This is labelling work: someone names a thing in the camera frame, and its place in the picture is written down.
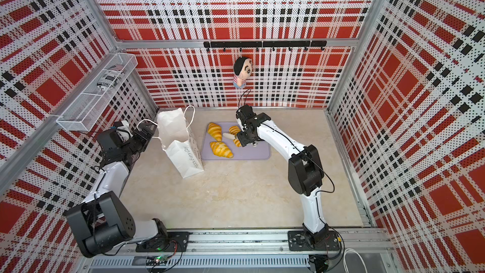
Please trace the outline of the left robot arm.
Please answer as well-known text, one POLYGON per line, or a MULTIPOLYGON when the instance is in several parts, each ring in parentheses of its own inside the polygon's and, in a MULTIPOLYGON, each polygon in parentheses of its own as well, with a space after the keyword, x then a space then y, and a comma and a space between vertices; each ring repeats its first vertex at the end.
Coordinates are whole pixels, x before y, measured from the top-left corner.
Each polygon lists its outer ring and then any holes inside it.
POLYGON ((133 131, 111 128, 98 135, 102 151, 99 176, 82 203, 64 213, 84 257, 111 256, 113 248, 131 243, 145 249, 170 243, 161 220, 136 221, 119 199, 154 134, 154 125, 139 125, 133 131))

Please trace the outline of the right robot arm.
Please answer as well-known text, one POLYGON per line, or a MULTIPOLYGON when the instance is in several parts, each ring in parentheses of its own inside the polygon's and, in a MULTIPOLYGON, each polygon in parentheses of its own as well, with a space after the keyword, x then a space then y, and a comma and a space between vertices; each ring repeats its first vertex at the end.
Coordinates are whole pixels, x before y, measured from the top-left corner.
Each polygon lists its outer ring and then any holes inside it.
POLYGON ((305 146, 290 138, 265 113, 256 114, 249 105, 236 111, 241 131, 236 135, 242 146, 264 141, 288 162, 287 179, 300 196, 303 206, 303 230, 315 242, 328 233, 328 224, 321 214, 320 194, 325 172, 314 145, 305 146))

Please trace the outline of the long ridged bread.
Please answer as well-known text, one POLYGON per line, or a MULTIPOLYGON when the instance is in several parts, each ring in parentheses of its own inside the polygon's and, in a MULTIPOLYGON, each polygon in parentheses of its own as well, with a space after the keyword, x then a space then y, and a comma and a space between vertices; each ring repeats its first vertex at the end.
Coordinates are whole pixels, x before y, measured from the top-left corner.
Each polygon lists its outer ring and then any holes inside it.
POLYGON ((241 131, 241 129, 239 128, 239 126, 235 125, 235 126, 231 126, 229 128, 229 133, 231 135, 234 136, 234 138, 232 139, 232 141, 234 142, 235 146, 236 147, 241 147, 241 142, 239 141, 239 139, 237 138, 237 134, 241 131))

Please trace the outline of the white paper bag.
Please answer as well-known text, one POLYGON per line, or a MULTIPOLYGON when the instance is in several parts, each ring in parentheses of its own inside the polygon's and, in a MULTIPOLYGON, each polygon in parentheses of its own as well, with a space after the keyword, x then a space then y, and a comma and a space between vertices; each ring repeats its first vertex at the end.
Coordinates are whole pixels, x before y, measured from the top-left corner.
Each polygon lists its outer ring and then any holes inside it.
POLYGON ((155 121, 144 119, 136 125, 138 130, 143 124, 156 127, 158 135, 154 138, 160 141, 162 150, 182 178, 204 172, 197 141, 191 129, 195 113, 195 107, 189 105, 185 109, 158 112, 155 121))

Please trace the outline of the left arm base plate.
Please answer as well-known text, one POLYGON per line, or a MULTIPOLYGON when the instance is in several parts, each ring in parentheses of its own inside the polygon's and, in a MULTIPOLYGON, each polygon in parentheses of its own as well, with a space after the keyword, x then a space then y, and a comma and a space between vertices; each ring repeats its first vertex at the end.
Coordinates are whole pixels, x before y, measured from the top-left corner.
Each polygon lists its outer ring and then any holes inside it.
POLYGON ((137 253, 155 252, 185 252, 189 241, 189 232, 168 232, 167 235, 157 235, 136 246, 137 253))

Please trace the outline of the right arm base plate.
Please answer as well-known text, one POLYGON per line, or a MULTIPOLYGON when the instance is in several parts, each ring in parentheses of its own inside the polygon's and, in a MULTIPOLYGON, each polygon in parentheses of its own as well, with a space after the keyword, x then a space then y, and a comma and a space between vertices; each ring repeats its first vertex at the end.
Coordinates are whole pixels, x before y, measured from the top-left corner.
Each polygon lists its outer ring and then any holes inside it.
POLYGON ((324 231, 322 234, 317 233, 316 235, 303 230, 288 231, 287 239, 289 250, 292 252, 338 252, 341 249, 335 231, 324 231))

